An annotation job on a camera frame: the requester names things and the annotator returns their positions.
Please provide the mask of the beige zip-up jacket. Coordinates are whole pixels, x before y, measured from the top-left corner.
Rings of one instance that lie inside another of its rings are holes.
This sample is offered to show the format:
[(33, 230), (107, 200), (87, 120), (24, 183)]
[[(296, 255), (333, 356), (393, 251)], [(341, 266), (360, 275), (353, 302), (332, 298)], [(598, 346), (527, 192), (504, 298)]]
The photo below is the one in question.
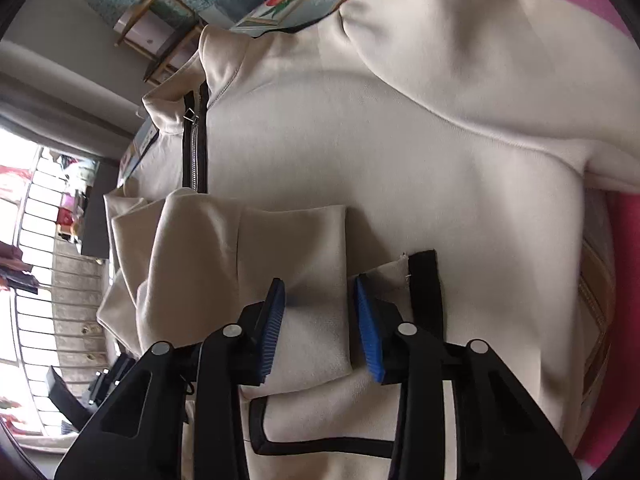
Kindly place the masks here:
[(194, 344), (284, 281), (273, 442), (382, 441), (349, 298), (405, 318), (434, 250), (445, 337), (494, 348), (574, 448), (594, 326), (578, 299), (587, 188), (639, 187), (639, 50), (563, 0), (350, 0), (259, 38), (214, 26), (144, 97), (160, 136), (106, 196), (118, 272), (100, 323), (130, 351)]

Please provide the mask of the dark grey low cabinet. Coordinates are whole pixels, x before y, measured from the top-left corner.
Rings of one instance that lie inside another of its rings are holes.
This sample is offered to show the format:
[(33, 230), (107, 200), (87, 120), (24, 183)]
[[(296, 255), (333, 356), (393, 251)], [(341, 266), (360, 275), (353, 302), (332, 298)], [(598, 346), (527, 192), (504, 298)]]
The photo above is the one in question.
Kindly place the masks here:
[(82, 218), (80, 253), (83, 256), (107, 259), (110, 254), (104, 196), (116, 188), (117, 177), (118, 167), (114, 162), (99, 162)]

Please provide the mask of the metal balcony railing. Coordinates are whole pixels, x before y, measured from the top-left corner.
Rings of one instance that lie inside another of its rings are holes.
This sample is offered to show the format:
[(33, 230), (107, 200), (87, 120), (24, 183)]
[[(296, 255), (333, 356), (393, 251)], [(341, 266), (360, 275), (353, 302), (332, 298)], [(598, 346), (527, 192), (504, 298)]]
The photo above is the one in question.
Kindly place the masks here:
[(110, 364), (110, 349), (96, 311), (104, 292), (104, 261), (81, 253), (64, 223), (81, 218), (88, 180), (98, 166), (40, 148), (26, 184), (14, 242), (38, 282), (14, 294), (18, 362), (29, 393), (46, 403), (53, 368), (76, 398)]

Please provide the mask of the pink floral blanket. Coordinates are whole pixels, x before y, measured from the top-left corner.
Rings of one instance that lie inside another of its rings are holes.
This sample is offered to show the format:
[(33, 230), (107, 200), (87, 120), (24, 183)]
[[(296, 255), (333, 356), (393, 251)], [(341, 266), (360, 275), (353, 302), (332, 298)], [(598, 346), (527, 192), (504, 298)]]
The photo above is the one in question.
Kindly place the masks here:
[[(566, 0), (639, 37), (639, 0)], [(578, 300), (587, 313), (582, 408), (575, 458), (592, 478), (639, 437), (639, 197), (589, 191)]]

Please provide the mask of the wooden chair black seat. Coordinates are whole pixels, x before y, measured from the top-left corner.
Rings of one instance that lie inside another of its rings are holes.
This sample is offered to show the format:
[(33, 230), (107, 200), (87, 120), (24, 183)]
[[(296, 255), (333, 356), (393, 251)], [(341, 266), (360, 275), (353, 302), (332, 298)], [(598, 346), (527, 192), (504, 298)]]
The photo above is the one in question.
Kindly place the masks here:
[(153, 10), (160, 0), (139, 0), (114, 25), (118, 33), (115, 46), (127, 46), (141, 54), (148, 67), (143, 81), (159, 86), (198, 50), (196, 43), (205, 22), (182, 0), (168, 0), (182, 14), (171, 25)]

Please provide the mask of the grey window curtain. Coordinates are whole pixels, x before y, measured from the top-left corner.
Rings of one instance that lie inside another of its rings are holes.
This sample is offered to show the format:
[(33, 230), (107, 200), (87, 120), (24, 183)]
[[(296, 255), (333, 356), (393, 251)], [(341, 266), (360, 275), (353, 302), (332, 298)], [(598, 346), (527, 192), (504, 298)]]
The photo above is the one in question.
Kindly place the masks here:
[(1, 43), (1, 127), (65, 153), (117, 162), (140, 106), (44, 56)]

